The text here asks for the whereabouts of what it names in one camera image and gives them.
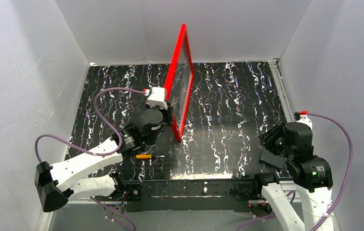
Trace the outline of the orange handled screwdriver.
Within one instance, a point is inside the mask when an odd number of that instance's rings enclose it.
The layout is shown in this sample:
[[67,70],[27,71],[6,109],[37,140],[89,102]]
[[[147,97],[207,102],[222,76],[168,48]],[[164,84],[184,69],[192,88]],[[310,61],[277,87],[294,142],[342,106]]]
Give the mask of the orange handled screwdriver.
[[151,155],[151,154],[139,154],[139,155],[135,156],[136,159],[152,159],[152,158],[156,158],[156,157],[163,158],[165,156],[164,155]]

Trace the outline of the red picture frame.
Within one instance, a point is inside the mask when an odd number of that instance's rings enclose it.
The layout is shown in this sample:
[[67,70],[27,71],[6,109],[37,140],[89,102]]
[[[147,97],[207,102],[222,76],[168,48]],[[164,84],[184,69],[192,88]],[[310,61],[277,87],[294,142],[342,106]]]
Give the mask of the red picture frame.
[[172,130],[177,142],[182,141],[194,77],[187,25],[182,24],[165,80],[166,99],[173,107]]

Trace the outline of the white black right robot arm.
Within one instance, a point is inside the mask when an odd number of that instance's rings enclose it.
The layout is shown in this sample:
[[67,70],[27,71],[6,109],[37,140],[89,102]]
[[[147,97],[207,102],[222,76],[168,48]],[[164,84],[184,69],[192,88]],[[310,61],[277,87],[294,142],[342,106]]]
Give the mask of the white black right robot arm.
[[281,156],[296,186],[303,218],[293,209],[274,174],[255,175],[258,192],[270,204],[285,231],[333,231],[328,211],[332,196],[332,173],[327,161],[314,155],[312,130],[300,122],[280,122],[260,135],[264,150]]

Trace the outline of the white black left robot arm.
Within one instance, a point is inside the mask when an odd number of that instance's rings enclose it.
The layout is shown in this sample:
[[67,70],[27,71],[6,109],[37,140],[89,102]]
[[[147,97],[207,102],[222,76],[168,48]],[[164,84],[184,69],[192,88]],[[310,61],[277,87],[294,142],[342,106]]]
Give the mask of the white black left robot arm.
[[131,120],[118,135],[114,134],[88,153],[55,164],[40,162],[35,170],[35,186],[42,210],[52,212],[71,200],[112,197],[116,191],[125,191],[118,173],[97,178],[89,175],[142,154],[145,147],[154,145],[158,135],[172,124],[172,108],[149,108]]

